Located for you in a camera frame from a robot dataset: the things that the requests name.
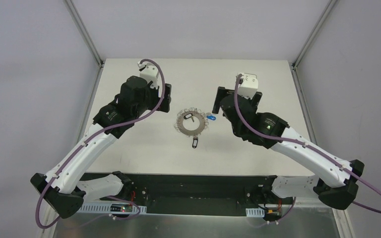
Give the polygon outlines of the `metal disc with keyrings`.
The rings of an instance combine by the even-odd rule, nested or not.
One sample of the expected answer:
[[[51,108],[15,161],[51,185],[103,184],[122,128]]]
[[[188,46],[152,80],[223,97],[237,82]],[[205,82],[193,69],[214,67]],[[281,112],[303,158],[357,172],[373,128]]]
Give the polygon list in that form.
[[[191,119],[183,118],[183,116],[188,113],[193,114],[195,123],[193,123]],[[208,129],[208,119],[206,118],[206,113],[200,109],[183,109],[178,112],[174,127],[178,132],[188,137],[198,137],[204,130]]]

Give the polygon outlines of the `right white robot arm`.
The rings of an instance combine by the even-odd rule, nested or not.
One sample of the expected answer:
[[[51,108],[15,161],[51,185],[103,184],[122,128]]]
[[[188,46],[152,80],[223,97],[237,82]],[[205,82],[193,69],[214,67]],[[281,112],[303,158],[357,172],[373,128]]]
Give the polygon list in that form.
[[[356,182],[364,164],[359,160],[346,161],[324,151],[275,114],[258,113],[261,96],[260,92],[253,99],[238,96],[235,104],[234,90],[218,87],[212,113],[222,111],[236,137],[281,153],[313,173],[308,177],[268,176],[261,189],[264,201],[317,198],[331,208],[347,209],[356,198],[359,188]]]

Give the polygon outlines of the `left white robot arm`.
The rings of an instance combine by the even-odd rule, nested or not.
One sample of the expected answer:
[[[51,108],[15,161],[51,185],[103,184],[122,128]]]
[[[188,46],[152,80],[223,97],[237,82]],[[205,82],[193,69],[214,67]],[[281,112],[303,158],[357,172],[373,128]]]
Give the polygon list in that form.
[[[128,78],[113,101],[99,110],[70,155],[52,170],[45,174],[36,173],[31,178],[33,186],[62,219],[74,215],[85,202],[107,196],[123,201],[131,196],[131,180],[119,171],[93,180],[81,178],[145,111],[156,109],[167,113],[170,110],[172,86],[165,84],[164,98],[161,99],[159,89],[151,88],[151,84],[152,81],[138,76]]]

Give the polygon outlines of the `black key tag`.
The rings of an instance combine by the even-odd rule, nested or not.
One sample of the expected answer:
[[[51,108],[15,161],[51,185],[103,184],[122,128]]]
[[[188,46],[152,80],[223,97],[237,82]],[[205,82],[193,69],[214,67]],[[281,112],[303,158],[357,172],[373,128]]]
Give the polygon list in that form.
[[[193,114],[192,113],[188,113],[188,114],[185,114],[183,116],[184,119],[191,119],[193,117]]]

